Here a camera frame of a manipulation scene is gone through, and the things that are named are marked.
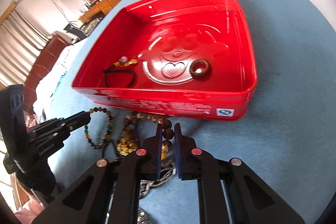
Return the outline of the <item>black office chair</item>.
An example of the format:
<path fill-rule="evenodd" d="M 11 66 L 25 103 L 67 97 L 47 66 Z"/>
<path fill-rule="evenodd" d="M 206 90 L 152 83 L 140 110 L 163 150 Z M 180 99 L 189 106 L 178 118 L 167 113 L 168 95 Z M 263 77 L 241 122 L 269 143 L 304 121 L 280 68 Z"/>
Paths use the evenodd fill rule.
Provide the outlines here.
<path fill-rule="evenodd" d="M 86 38 L 88 38 L 88 35 L 80 28 L 77 28 L 75 26 L 73 26 L 72 24 L 68 23 L 65 27 L 64 30 L 70 34 L 73 34 L 74 36 L 76 36 L 79 41 L 84 40 Z"/>

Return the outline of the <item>red wooden headboard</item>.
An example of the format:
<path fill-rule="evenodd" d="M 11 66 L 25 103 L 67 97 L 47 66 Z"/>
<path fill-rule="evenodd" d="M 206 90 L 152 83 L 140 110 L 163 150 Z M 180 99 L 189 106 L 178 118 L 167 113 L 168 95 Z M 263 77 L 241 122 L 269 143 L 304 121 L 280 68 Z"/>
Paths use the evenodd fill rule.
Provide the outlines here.
<path fill-rule="evenodd" d="M 37 100 L 36 88 L 53 68 L 61 52 L 71 44 L 58 34 L 53 34 L 35 60 L 23 85 L 24 111 L 34 114 L 33 103 Z"/>

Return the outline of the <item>beige curtain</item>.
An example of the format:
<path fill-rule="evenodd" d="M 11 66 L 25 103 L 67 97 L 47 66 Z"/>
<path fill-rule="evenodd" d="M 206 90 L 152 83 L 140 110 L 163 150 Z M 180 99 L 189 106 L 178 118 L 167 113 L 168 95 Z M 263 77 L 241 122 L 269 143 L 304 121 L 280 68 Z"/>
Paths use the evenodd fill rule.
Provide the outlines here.
<path fill-rule="evenodd" d="M 24 84 L 50 38 L 51 36 L 37 29 L 16 9 L 9 13 L 1 22 L 1 84 Z"/>

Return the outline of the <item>blue table cloth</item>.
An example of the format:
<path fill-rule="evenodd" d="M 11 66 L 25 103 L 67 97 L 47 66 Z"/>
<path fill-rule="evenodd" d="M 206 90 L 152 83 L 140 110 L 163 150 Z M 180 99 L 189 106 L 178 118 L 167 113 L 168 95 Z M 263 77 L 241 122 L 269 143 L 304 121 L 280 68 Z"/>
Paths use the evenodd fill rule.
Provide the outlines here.
<path fill-rule="evenodd" d="M 94 103 L 71 84 L 113 17 L 139 0 L 122 0 L 98 25 L 56 89 L 47 118 Z M 242 159 L 306 223 L 335 194 L 335 30 L 309 0 L 239 0 L 251 32 L 258 82 L 234 122 L 174 117 L 184 135 L 215 158 Z"/>

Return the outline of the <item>red tin box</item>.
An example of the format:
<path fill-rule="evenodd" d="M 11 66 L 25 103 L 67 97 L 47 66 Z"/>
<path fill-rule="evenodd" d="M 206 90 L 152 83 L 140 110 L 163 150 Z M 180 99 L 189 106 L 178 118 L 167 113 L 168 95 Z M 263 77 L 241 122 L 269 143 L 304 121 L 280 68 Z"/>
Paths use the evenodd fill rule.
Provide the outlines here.
<path fill-rule="evenodd" d="M 234 121 L 246 113 L 256 84 L 238 0 L 141 0 L 107 24 L 72 87 L 122 109 Z"/>

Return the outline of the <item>bed with white duvet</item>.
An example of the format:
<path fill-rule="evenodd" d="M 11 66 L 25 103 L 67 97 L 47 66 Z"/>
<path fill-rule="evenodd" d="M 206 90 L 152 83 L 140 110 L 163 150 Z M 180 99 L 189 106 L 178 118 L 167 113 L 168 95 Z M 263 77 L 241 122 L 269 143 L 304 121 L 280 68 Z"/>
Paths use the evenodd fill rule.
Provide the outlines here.
<path fill-rule="evenodd" d="M 57 89 L 87 40 L 86 38 L 75 44 L 66 46 L 61 51 L 51 71 L 38 83 L 36 89 L 37 100 L 33 103 L 33 110 L 38 123 L 51 118 L 52 102 L 55 100 Z"/>

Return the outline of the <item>wooden desk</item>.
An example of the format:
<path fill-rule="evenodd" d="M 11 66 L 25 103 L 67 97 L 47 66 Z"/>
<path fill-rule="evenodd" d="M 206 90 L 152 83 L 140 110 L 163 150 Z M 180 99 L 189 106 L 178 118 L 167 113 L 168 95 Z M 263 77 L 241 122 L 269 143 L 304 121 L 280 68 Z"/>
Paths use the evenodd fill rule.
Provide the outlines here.
<path fill-rule="evenodd" d="M 113 7 L 107 0 L 102 0 L 94 4 L 88 11 L 84 12 L 84 14 L 79 17 L 79 20 L 82 23 L 87 23 L 94 17 L 107 15 L 112 8 Z"/>

